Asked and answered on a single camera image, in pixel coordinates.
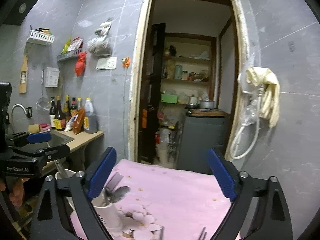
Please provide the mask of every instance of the storage shelf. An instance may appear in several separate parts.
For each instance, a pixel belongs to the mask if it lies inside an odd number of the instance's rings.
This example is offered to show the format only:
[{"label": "storage shelf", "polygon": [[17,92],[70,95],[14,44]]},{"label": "storage shelf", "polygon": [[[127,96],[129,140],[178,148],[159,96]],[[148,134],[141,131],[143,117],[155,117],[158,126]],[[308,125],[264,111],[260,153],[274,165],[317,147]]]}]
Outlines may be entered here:
[{"label": "storage shelf", "polygon": [[37,31],[30,31],[27,38],[27,42],[40,44],[40,45],[51,45],[54,41],[54,36],[46,33]]},{"label": "storage shelf", "polygon": [[168,78],[162,78],[162,81],[167,83],[175,83],[175,84],[185,84],[185,85],[200,85],[200,86],[207,86],[209,82],[194,82],[190,80],[181,80],[181,79],[168,79]]},{"label": "storage shelf", "polygon": [[178,62],[196,63],[196,64],[202,64],[202,65],[211,64],[211,60],[196,59],[196,58],[189,58],[189,57],[164,57],[164,59],[173,59]]},{"label": "storage shelf", "polygon": [[66,53],[62,53],[57,56],[57,61],[64,61],[64,60],[68,60],[70,58],[78,58],[80,52],[82,52],[82,48],[68,51]]},{"label": "storage shelf", "polygon": [[186,104],[182,104],[182,103],[168,103],[168,102],[161,102],[160,103],[163,103],[163,104],[170,104],[170,105],[178,105],[178,106],[185,106]]}]

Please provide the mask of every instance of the white cup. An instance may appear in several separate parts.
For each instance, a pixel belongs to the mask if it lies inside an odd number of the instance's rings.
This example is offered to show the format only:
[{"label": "white cup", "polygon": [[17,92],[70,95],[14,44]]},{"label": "white cup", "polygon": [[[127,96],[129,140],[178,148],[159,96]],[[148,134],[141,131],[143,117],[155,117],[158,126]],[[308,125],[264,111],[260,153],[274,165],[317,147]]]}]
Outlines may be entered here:
[{"label": "white cup", "polygon": [[119,232],[123,224],[115,205],[109,203],[108,206],[100,206],[101,200],[103,199],[103,192],[104,190],[97,198],[94,198],[91,203],[105,228],[110,232]]}]

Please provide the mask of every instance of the blue gripper pad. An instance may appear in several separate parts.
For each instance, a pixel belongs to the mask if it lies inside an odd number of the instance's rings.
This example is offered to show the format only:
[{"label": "blue gripper pad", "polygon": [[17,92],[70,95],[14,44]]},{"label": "blue gripper pad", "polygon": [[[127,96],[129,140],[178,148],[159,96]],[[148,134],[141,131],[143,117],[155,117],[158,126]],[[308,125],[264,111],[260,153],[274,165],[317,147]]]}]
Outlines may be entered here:
[{"label": "blue gripper pad", "polygon": [[50,132],[30,133],[27,137],[27,141],[31,144],[49,142],[51,139],[52,136]]},{"label": "blue gripper pad", "polygon": [[233,202],[237,197],[235,180],[232,175],[229,174],[223,163],[229,162],[224,159],[220,152],[216,152],[213,148],[211,148],[208,151],[208,165],[215,175],[224,196]]},{"label": "blue gripper pad", "polygon": [[90,201],[100,195],[103,186],[116,164],[116,160],[116,150],[108,147],[101,158],[93,162],[85,171],[85,184],[88,189],[87,196]]}]

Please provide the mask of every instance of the kitchen sink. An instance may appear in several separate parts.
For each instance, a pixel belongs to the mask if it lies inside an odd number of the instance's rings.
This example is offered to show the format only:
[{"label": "kitchen sink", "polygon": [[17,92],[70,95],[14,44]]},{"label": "kitchen sink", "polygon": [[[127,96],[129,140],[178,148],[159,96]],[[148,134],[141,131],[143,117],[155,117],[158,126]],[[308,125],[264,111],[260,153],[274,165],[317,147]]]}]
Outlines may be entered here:
[{"label": "kitchen sink", "polygon": [[46,148],[46,147],[51,147],[51,146],[57,146],[60,144],[66,144],[66,143],[74,140],[70,136],[61,134],[55,130],[51,130],[50,133],[51,133],[52,139],[49,142],[27,144],[24,147],[22,147],[22,149],[29,151],[29,152],[30,151],[35,152],[40,148]]}]

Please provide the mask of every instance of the wall outlet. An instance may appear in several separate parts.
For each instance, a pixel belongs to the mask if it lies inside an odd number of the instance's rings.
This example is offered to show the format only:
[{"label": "wall outlet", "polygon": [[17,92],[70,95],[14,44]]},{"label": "wall outlet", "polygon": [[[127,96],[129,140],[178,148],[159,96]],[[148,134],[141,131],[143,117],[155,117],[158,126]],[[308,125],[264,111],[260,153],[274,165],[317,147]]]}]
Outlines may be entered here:
[{"label": "wall outlet", "polygon": [[115,69],[117,57],[104,57],[99,58],[96,69]]}]

